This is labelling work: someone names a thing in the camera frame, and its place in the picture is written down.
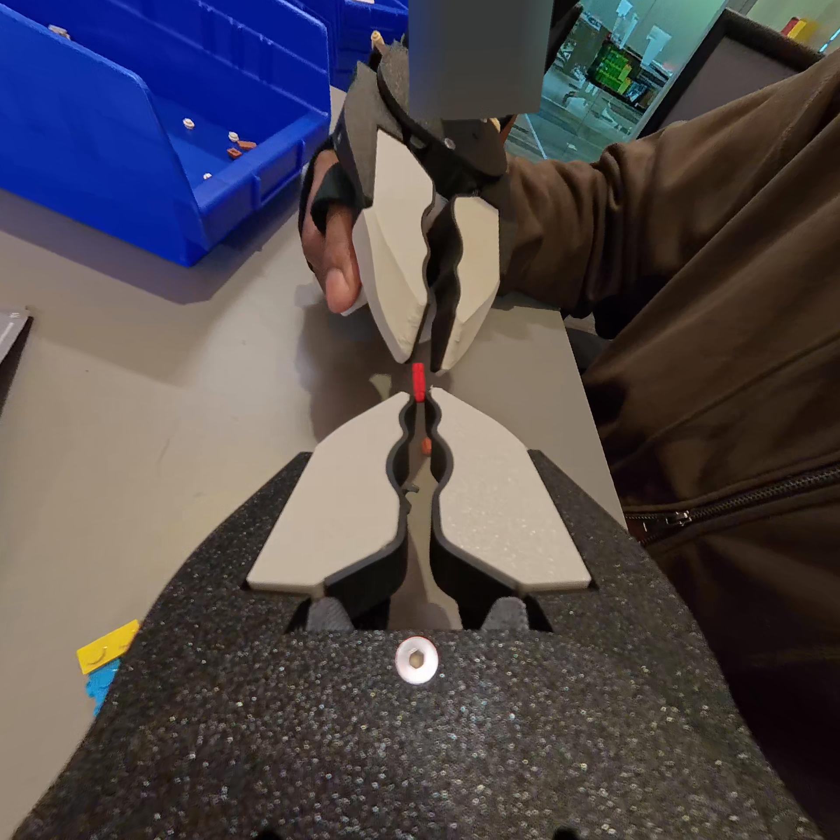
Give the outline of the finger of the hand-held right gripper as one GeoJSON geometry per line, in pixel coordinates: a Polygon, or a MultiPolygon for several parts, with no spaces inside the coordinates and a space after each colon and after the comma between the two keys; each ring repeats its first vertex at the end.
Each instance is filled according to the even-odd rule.
{"type": "Polygon", "coordinates": [[[413,357],[434,311],[426,279],[424,217],[434,186],[403,142],[376,134],[373,203],[354,224],[364,298],[394,361],[413,357]]]}
{"type": "Polygon", "coordinates": [[[436,312],[430,370],[450,371],[469,350],[500,285],[499,213],[478,196],[454,197],[429,232],[436,312]]]}

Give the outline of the person's right hand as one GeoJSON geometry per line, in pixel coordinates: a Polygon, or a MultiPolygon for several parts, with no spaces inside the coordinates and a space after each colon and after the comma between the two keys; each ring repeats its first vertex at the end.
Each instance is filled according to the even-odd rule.
{"type": "Polygon", "coordinates": [[[310,265],[331,312],[343,314],[357,302],[361,278],[353,245],[354,220],[348,207],[329,208],[325,234],[321,234],[307,205],[301,229],[303,255],[310,265]]]}

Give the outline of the colourful toy brick build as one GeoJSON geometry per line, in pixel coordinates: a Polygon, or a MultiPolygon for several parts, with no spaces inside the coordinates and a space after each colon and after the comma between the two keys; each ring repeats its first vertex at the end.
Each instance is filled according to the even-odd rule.
{"type": "Polygon", "coordinates": [[[134,619],[78,648],[77,661],[81,673],[86,677],[87,696],[94,702],[94,717],[98,716],[122,657],[129,651],[140,628],[141,622],[134,619]]]}

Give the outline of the green lit display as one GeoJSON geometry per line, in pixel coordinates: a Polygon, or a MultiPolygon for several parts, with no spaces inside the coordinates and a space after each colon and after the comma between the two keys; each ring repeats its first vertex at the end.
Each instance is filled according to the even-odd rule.
{"type": "Polygon", "coordinates": [[[623,49],[605,40],[585,72],[586,79],[599,88],[622,96],[631,86],[632,61],[623,49]]]}

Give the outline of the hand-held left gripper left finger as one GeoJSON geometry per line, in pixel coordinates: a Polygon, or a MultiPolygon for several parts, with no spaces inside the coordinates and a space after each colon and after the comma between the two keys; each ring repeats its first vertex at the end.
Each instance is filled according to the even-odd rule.
{"type": "Polygon", "coordinates": [[[313,450],[248,573],[254,591],[389,596],[406,538],[407,394],[347,421],[313,450]]]}

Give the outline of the grey instruction booklet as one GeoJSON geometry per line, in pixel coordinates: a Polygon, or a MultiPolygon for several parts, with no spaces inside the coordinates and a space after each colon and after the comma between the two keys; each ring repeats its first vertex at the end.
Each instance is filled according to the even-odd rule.
{"type": "Polygon", "coordinates": [[[1,308],[1,411],[21,361],[33,314],[27,307],[1,308]]]}

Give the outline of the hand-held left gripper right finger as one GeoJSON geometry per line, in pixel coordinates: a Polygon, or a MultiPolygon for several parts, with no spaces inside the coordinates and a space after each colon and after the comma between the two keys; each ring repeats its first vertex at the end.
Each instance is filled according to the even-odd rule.
{"type": "Polygon", "coordinates": [[[441,548],[518,594],[574,592],[592,576],[526,445],[441,387],[427,392],[434,533],[441,548]]]}

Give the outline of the person's brown jacket torso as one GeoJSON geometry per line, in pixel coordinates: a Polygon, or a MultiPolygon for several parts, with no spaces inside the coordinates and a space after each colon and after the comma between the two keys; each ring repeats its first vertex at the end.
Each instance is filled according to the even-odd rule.
{"type": "Polygon", "coordinates": [[[591,166],[631,235],[584,386],[632,529],[838,838],[838,53],[591,166]]]}

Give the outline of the blue plastic bin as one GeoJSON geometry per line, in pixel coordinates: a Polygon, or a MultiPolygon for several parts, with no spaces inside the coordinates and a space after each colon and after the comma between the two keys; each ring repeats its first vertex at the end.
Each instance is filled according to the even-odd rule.
{"type": "Polygon", "coordinates": [[[291,2],[2,2],[1,118],[3,189],[193,266],[326,138],[327,29],[291,2]],[[229,131],[257,147],[231,161],[229,131]]]}
{"type": "Polygon", "coordinates": [[[387,45],[404,36],[407,1],[292,1],[292,5],[322,22],[329,42],[332,87],[347,91],[358,62],[367,62],[371,37],[378,32],[387,45]]]}

